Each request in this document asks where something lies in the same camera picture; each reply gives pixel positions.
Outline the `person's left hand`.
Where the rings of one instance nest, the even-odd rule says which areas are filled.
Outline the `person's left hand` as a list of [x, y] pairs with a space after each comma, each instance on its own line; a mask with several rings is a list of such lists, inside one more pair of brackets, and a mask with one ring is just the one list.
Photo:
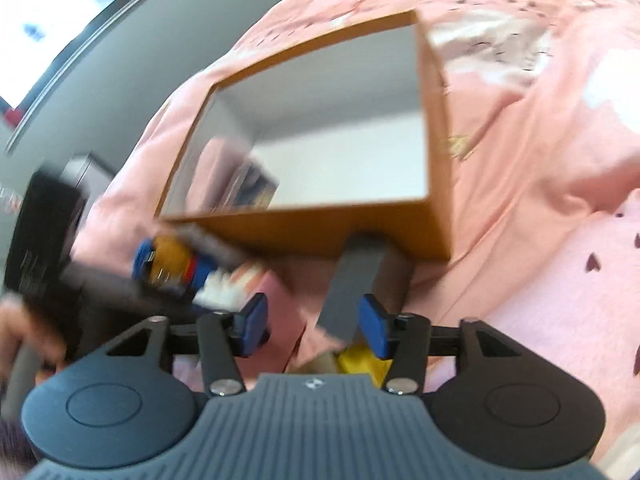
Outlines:
[[15, 296], [3, 296], [0, 311], [2, 382], [10, 378], [17, 352], [23, 344], [32, 347], [43, 359], [44, 369], [38, 372], [36, 382], [42, 382], [65, 367], [66, 343], [50, 323]]

